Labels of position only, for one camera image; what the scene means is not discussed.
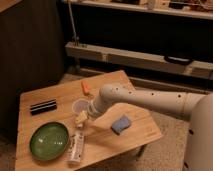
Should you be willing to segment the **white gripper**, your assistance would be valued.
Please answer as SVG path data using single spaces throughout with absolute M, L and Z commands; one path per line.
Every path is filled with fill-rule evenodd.
M 107 102 L 105 102 L 100 96 L 97 96 L 92 101 L 89 102 L 87 106 L 87 112 L 82 111 L 76 118 L 75 124 L 79 125 L 84 123 L 88 116 L 93 119 L 97 119 L 98 117 L 102 116 L 109 108 Z

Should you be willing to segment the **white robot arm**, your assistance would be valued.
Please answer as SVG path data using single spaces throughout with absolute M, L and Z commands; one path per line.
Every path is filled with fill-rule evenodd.
M 213 171 L 213 93 L 128 90 L 119 84 L 105 84 L 75 122 L 97 119 L 116 103 L 189 116 L 183 171 Z

